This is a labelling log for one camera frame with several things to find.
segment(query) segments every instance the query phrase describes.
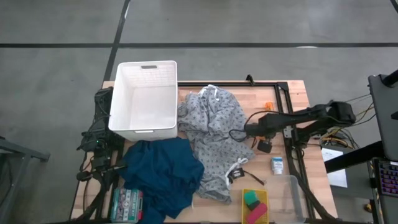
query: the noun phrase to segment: black stand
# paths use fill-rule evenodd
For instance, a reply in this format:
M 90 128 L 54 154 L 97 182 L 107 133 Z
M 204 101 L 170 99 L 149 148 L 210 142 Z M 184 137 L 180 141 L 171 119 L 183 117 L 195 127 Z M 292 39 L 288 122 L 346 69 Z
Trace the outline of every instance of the black stand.
M 8 223 L 9 214 L 11 212 L 12 206 L 17 196 L 18 188 L 21 185 L 22 179 L 25 175 L 27 166 L 29 164 L 30 158 L 40 159 L 41 162 L 47 162 L 49 160 L 50 154 L 44 154 L 33 149 L 19 146 L 17 144 L 11 143 L 4 138 L 0 138 L 0 155 L 4 158 L 2 161 L 5 162 L 6 156 L 16 155 L 21 157 L 22 163 L 18 170 L 18 173 L 12 180 L 11 189 L 6 195 L 3 206 L 0 209 L 0 223 Z
M 375 157 L 384 157 L 383 144 L 381 141 L 367 145 L 342 156 L 325 162 L 326 172 L 334 172 L 341 169 L 361 164 Z

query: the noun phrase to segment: pink block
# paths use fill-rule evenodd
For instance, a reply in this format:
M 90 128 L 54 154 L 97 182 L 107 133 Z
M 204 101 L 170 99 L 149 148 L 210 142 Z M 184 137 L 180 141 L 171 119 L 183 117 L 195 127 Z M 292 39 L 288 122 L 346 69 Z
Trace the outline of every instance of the pink block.
M 260 203 L 251 213 L 246 217 L 248 224 L 254 224 L 261 215 L 267 212 L 267 205 Z

